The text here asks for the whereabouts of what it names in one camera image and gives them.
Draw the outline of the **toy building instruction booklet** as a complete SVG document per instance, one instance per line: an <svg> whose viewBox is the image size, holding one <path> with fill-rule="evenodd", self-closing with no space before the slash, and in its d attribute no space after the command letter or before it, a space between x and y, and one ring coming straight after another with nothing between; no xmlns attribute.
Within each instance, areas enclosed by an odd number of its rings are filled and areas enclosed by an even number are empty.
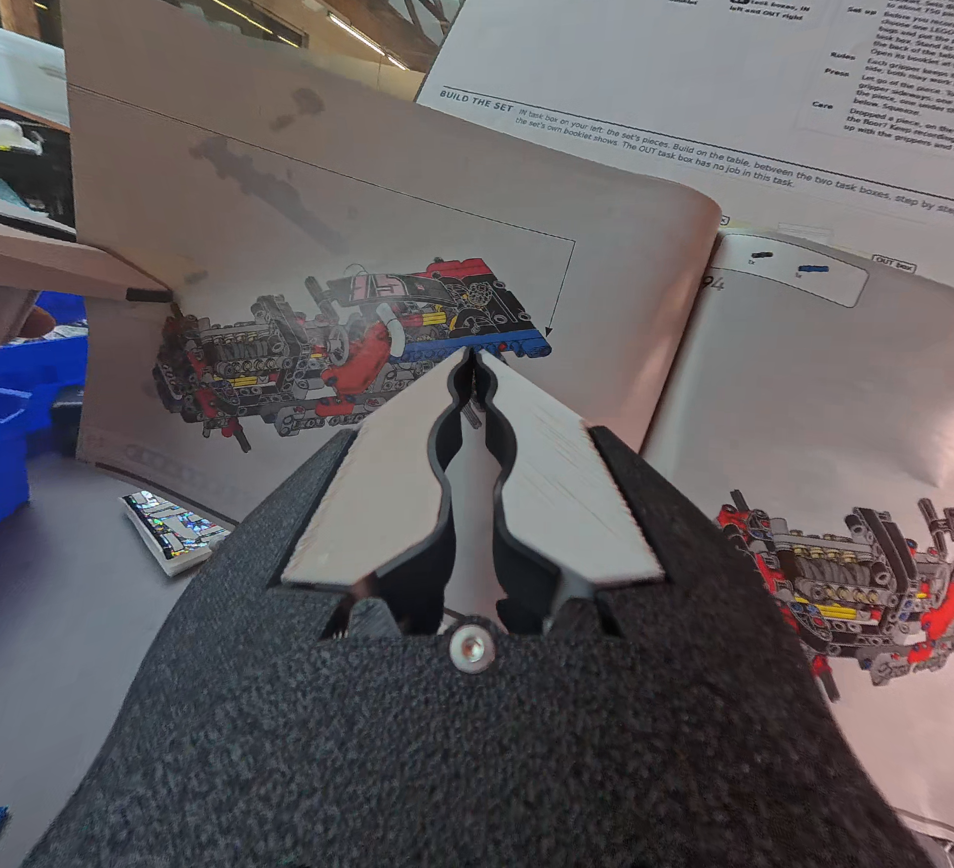
<svg viewBox="0 0 954 868"><path fill-rule="evenodd" d="M952 289L496 134L162 0L61 0L85 461L237 523L460 345L737 541L888 803L952 840Z"/></svg>

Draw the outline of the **grey desk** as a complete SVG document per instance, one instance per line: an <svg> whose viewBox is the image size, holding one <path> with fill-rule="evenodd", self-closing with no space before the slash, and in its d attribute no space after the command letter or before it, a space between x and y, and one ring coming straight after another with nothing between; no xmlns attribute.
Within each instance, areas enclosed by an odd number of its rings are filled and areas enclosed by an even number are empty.
<svg viewBox="0 0 954 868"><path fill-rule="evenodd" d="M135 487L58 454L28 461L2 522L2 866L19 866L95 760L196 566L168 578L125 515Z"/></svg>

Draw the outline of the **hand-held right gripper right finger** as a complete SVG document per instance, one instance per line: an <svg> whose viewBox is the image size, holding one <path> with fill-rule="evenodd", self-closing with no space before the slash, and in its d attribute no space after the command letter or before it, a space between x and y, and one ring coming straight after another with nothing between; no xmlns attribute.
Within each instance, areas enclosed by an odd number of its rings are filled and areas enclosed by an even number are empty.
<svg viewBox="0 0 954 868"><path fill-rule="evenodd" d="M661 582L662 564L587 422L486 351L475 357L475 389L500 469L492 555L507 599L564 604Z"/></svg>

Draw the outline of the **white printed task sheet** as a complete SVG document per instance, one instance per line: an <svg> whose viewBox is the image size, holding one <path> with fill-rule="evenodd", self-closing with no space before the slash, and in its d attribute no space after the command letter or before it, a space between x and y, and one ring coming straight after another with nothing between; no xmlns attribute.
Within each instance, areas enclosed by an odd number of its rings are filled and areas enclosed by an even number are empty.
<svg viewBox="0 0 954 868"><path fill-rule="evenodd" d="M953 0L466 0L417 96L952 284Z"/></svg>

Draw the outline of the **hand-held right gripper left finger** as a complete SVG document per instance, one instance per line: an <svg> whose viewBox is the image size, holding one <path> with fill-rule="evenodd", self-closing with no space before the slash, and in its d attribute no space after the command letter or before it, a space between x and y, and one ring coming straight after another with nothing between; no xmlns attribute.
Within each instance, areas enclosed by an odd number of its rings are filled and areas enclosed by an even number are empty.
<svg viewBox="0 0 954 868"><path fill-rule="evenodd" d="M455 563L447 467L461 447L471 350L367 418L282 572L286 586L443 596Z"/></svg>

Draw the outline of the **holographic sticker sheet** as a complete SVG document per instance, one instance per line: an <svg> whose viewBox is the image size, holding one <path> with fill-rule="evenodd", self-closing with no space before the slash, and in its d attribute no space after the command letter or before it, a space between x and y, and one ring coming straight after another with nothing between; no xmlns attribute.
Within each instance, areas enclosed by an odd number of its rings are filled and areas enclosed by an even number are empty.
<svg viewBox="0 0 954 868"><path fill-rule="evenodd" d="M208 560L232 532L147 490L121 496L118 502L169 578Z"/></svg>

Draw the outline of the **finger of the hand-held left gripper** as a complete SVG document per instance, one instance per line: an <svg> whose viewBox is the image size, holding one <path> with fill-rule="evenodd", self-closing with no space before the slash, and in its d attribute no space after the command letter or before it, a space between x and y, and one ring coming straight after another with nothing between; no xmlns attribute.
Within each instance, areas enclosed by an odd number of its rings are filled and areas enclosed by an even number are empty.
<svg viewBox="0 0 954 868"><path fill-rule="evenodd" d="M173 302L173 291L123 258L95 247L1 226L1 286L84 298Z"/></svg>

